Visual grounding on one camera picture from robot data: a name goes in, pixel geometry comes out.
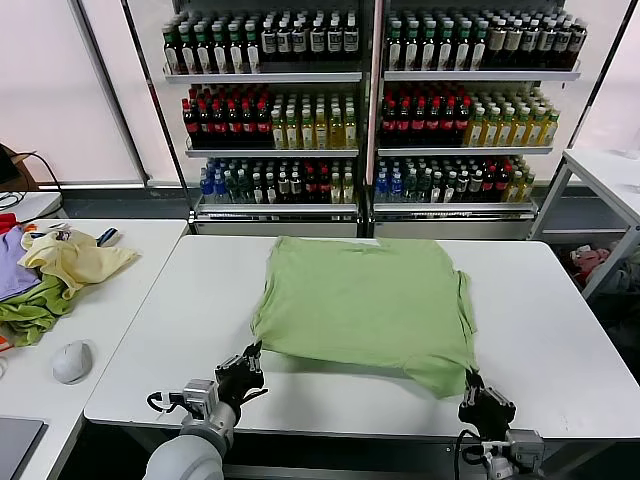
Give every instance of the red object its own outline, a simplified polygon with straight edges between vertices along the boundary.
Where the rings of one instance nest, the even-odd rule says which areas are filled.
[[[16,225],[18,221],[13,213],[0,213],[0,235],[7,233]]]

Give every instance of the robotic hand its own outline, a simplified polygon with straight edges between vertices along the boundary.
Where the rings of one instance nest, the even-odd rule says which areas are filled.
[[[540,467],[544,441],[535,430],[509,428],[515,414],[512,402],[493,388],[485,388],[477,372],[467,372],[467,388],[458,408],[458,418],[475,426],[480,436],[469,430],[460,433],[455,448],[455,480],[460,478],[458,457],[466,434],[481,443],[462,449],[462,458],[470,465],[483,465],[487,479],[543,478]]]
[[[216,367],[216,380],[191,380],[181,393],[156,392],[147,398],[151,408],[187,410],[180,435],[163,443],[149,458],[145,480],[222,480],[222,458],[233,445],[233,427],[240,407],[264,393],[260,369],[262,342],[249,345]]]

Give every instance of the yellow cloth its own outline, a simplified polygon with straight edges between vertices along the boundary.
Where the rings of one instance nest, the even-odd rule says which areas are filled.
[[[67,300],[85,285],[103,282],[138,255],[128,248],[98,247],[95,238],[76,230],[36,239],[25,233],[22,247],[27,253],[18,264],[58,277],[67,285],[62,293]]]

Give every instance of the table leg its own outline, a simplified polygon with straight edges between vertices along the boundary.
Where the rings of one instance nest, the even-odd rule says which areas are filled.
[[[553,210],[558,203],[558,200],[560,200],[562,192],[567,186],[567,183],[569,183],[571,174],[572,172],[567,166],[567,161],[563,157],[560,162],[560,168],[557,170],[556,175],[551,182],[551,188],[549,189],[547,198],[544,200],[535,222],[533,222],[533,226],[527,236],[527,240],[538,240],[540,238],[544,229],[544,224],[547,221],[547,214]]]
[[[627,233],[622,237],[622,240],[620,240],[620,243],[618,243],[613,252],[611,252],[607,261],[598,267],[598,270],[596,270],[589,279],[589,283],[587,283],[587,286],[582,291],[582,296],[585,300],[588,300],[598,287],[609,278],[620,260],[623,260],[633,253],[638,243],[640,243],[640,226],[631,225]]]

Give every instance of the pile of clothes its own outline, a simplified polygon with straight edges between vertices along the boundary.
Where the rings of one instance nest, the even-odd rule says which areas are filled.
[[[106,280],[136,256],[127,248],[100,247],[66,224],[25,231],[13,214],[0,215],[0,343],[37,343],[71,310],[78,290]]]

